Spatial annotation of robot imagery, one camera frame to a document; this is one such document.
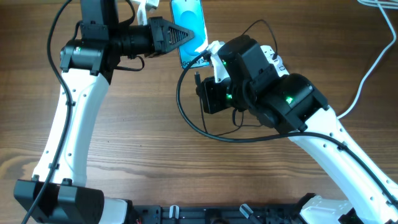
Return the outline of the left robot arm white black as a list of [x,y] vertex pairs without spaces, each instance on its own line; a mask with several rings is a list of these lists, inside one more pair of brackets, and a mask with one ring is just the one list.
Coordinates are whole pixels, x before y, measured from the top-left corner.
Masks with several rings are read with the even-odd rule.
[[115,1],[80,6],[82,19],[53,68],[61,89],[46,147],[31,179],[16,182],[14,198],[39,223],[139,223],[130,200],[86,186],[96,117],[122,57],[159,57],[195,35],[161,17],[120,21]]

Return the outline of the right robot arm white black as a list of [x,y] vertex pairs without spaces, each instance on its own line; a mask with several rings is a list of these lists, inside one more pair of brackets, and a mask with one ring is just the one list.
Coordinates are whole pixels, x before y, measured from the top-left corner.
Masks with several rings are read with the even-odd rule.
[[308,153],[345,194],[301,199],[304,223],[396,223],[397,184],[351,138],[326,97],[303,75],[289,73],[276,50],[248,35],[214,41],[203,53],[214,75],[201,84],[205,112],[248,111]]

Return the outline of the smartphone with teal screen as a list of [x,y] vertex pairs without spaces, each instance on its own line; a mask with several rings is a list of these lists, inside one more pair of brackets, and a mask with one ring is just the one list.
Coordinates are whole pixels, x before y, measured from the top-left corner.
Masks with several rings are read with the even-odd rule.
[[205,18],[201,0],[171,0],[174,23],[193,32],[194,38],[179,47],[182,68],[208,47]]

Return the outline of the white grey power strip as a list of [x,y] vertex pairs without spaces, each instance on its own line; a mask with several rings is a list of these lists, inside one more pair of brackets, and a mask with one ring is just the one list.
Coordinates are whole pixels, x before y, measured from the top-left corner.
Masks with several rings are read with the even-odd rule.
[[264,55],[266,56],[266,59],[268,60],[269,63],[273,64],[273,66],[275,67],[278,76],[282,77],[284,75],[289,75],[289,72],[287,71],[287,69],[285,68],[282,58],[280,56],[277,56],[276,58],[274,58],[275,52],[272,49],[271,46],[269,45],[262,45],[261,46],[262,52],[264,53]]

